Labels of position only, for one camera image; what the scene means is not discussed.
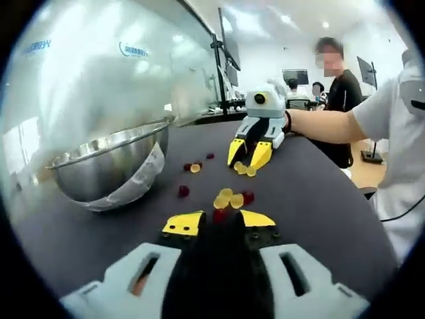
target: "floor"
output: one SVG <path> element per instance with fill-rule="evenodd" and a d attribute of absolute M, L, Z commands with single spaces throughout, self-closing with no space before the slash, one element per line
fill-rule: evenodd
<path fill-rule="evenodd" d="M 350 167 L 352 174 L 351 180 L 358 188 L 376 187 L 383 180 L 386 164 L 381 165 L 365 163 L 361 159 L 360 151 L 368 150 L 369 145 L 366 142 L 356 142 L 351 144 L 354 164 Z"/>

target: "white wall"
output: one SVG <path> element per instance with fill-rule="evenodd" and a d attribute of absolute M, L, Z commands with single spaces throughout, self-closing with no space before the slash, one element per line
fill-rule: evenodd
<path fill-rule="evenodd" d="M 362 83 L 357 57 L 373 62 L 377 70 L 378 88 L 397 76 L 403 69 L 401 56 L 407 49 L 389 19 L 377 19 L 357 24 L 342 36 L 346 66 L 361 83 L 363 95 L 371 95 L 375 89 Z M 388 151 L 388 140 L 377 144 L 379 152 Z"/>
<path fill-rule="evenodd" d="M 238 73 L 239 89 L 242 92 L 261 85 L 269 78 L 283 82 L 283 69 L 307 69 L 308 86 L 300 86 L 311 96 L 311 84 L 319 81 L 328 91 L 332 78 L 325 78 L 323 70 L 315 65 L 315 55 L 311 43 L 287 43 L 284 46 L 239 44 L 241 71 Z"/>

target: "chair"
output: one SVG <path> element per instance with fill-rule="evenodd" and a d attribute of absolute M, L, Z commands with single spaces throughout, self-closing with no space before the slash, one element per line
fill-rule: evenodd
<path fill-rule="evenodd" d="M 286 101 L 286 108 L 294 108 L 296 110 L 308 110 L 308 104 L 310 100 L 300 99 L 288 99 Z"/>

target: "desk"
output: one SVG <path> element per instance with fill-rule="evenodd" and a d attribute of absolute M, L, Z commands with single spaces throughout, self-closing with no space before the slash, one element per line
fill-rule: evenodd
<path fill-rule="evenodd" d="M 380 221 L 345 174 L 303 137 L 287 137 L 254 178 L 226 167 L 228 146 L 240 122 L 172 128 L 167 163 L 145 197 L 98 215 L 44 185 L 31 215 L 15 227 L 36 269 L 59 296 L 102 280 L 113 262 L 140 243 L 154 241 L 168 217 L 212 209 L 223 187 L 250 189 L 246 208 L 271 216 L 287 243 L 297 243 L 342 282 L 371 298 L 396 269 Z M 215 158 L 206 160 L 209 152 Z M 183 164 L 203 161 L 198 174 Z M 177 198 L 180 185 L 191 193 Z M 23 190 L 15 201 L 28 203 Z"/>

